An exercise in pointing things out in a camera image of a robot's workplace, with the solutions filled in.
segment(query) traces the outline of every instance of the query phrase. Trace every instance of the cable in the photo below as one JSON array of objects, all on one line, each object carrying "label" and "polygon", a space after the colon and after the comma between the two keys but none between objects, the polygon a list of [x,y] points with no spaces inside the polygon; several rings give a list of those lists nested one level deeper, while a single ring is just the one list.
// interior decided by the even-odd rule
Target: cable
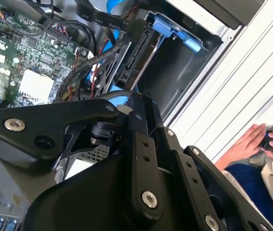
[{"label": "cable", "polygon": [[84,77],[86,77],[87,75],[89,75],[90,71],[91,71],[91,68],[88,68],[87,71],[82,71],[79,74],[78,82],[77,82],[77,85],[75,87],[75,96],[77,98],[77,101],[81,101],[81,98],[80,98],[80,85],[81,85]]},{"label": "cable", "polygon": [[96,55],[97,54],[97,40],[96,40],[96,37],[94,36],[94,33],[93,31],[89,28],[89,26],[87,26],[86,24],[83,24],[79,21],[75,21],[75,20],[64,20],[64,21],[58,21],[56,20],[59,24],[62,24],[62,25],[66,25],[66,26],[69,26],[69,25],[79,25],[80,27],[82,27],[83,31],[88,35],[88,38],[92,39],[92,42],[93,42],[93,55]]},{"label": "cable", "polygon": [[98,48],[97,48],[97,40],[96,40],[96,38],[95,38],[95,36],[94,36],[94,32],[89,28],[89,26],[87,26],[86,24],[83,24],[83,23],[81,23],[81,22],[79,22],[79,21],[76,21],[76,20],[63,20],[63,21],[60,21],[60,20],[56,20],[56,19],[53,19],[52,18],[52,14],[51,14],[51,17],[49,17],[48,15],[47,15],[47,13],[44,11],[44,10],[42,10],[37,4],[35,4],[32,0],[25,0],[28,4],[30,4],[31,5],[31,7],[35,10],[35,11],[37,11],[38,13],[40,13],[44,18],[46,18],[47,20],[49,20],[50,22],[50,26],[51,25],[53,25],[53,24],[55,24],[55,23],[59,23],[59,24],[61,24],[61,25],[66,25],[66,26],[70,26],[70,25],[78,25],[78,26],[80,26],[82,29],[82,31],[87,35],[87,37],[88,37],[88,40],[89,40],[89,42],[88,42],[88,44],[87,44],[87,46],[90,44],[90,41],[91,41],[91,39],[92,39],[92,43],[93,43],[93,51],[92,51],[92,53],[93,53],[93,55],[96,55],[97,54],[97,50],[98,50]]},{"label": "cable", "polygon": [[133,93],[135,92],[130,90],[115,90],[103,95],[99,95],[95,97],[95,99],[111,100],[120,96],[130,97]]},{"label": "cable", "polygon": [[[45,8],[51,8],[52,6],[50,4],[43,4],[43,3],[38,3],[38,2],[33,2],[31,0],[24,0],[26,3],[30,4],[30,5],[34,5],[34,6],[39,6],[39,7],[45,7]],[[58,12],[58,13],[62,13],[63,11],[57,7],[57,6],[53,6],[54,11]]]},{"label": "cable", "polygon": [[51,0],[51,10],[52,10],[51,18],[54,18],[54,0]]},{"label": "cable", "polygon": [[31,37],[37,37],[37,36],[43,35],[51,26],[51,23],[48,23],[48,25],[43,30],[41,30],[39,33],[27,34],[27,33],[23,33],[22,31],[19,31],[18,29],[14,28],[14,26],[6,19],[5,15],[2,11],[0,11],[0,17],[3,19],[5,24],[7,24],[11,30],[13,30],[16,34],[18,34],[20,36],[24,36],[24,37],[31,38]]},{"label": "cable", "polygon": [[95,64],[98,64],[100,61],[104,60],[105,58],[109,57],[113,53],[117,52],[128,41],[129,41],[129,38],[126,35],[124,35],[123,38],[120,41],[118,41],[118,43],[115,44],[115,46],[103,52],[102,54],[98,54],[94,56],[92,59],[89,59],[85,63],[79,65],[74,70],[72,70],[69,73],[69,75],[63,80],[62,84],[60,85],[58,92],[56,94],[56,97],[61,98],[64,90],[67,89],[67,86],[69,85],[70,81],[74,77],[76,77],[82,71],[87,70],[87,68],[92,67]]}]

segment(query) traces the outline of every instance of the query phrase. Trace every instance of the black metal bracket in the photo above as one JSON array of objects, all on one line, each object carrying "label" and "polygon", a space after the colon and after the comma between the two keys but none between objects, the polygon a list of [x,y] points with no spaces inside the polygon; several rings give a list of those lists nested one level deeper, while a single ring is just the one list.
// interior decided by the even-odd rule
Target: black metal bracket
[{"label": "black metal bracket", "polygon": [[227,210],[227,214],[220,213],[219,217],[224,217],[229,230],[255,230],[254,227],[262,230],[261,225],[271,230],[271,226],[252,208],[204,153],[195,146],[186,147],[184,153],[190,156],[191,161],[195,163],[216,211]]},{"label": "black metal bracket", "polygon": [[[112,121],[118,114],[102,99],[0,109],[0,160],[25,169],[48,170],[63,153],[68,125]],[[4,123],[11,118],[21,121],[24,130],[7,129]]]}]

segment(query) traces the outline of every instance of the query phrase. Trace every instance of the blue cable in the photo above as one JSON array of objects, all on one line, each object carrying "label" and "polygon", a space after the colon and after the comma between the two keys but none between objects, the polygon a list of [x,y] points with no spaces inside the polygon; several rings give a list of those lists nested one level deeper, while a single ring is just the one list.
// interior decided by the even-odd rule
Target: blue cable
[{"label": "blue cable", "polygon": [[[124,2],[125,0],[108,0],[107,4],[106,4],[106,9],[107,12],[110,14],[112,9],[117,6],[118,4]],[[114,32],[114,37],[117,40],[119,38],[120,32],[118,30],[115,30]],[[111,41],[108,41],[106,46],[103,48],[102,52],[110,49],[113,46]],[[91,73],[86,77],[85,81],[88,81],[90,79],[90,75]]]},{"label": "blue cable", "polygon": [[124,2],[125,0],[108,0],[106,4],[106,9],[108,13],[111,13],[112,9],[118,4]]}]

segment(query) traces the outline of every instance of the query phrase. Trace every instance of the black mechanical arm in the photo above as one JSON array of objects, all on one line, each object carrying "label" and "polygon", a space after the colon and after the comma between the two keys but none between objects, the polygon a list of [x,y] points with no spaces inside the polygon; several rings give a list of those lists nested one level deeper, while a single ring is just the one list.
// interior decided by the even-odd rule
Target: black mechanical arm
[{"label": "black mechanical arm", "polygon": [[[24,210],[21,231],[272,230],[197,147],[180,147],[151,98],[114,107],[112,94],[0,109],[0,196]],[[101,144],[105,160],[56,184]]]}]

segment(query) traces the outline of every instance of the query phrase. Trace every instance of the person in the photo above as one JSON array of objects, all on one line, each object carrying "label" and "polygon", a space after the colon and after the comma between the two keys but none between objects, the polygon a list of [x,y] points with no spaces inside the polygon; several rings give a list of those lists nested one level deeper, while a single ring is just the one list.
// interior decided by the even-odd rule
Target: person
[{"label": "person", "polygon": [[261,150],[259,144],[265,136],[265,128],[265,124],[252,125],[217,161],[216,167],[273,226],[273,151],[263,150],[268,158],[262,168],[238,163]]}]

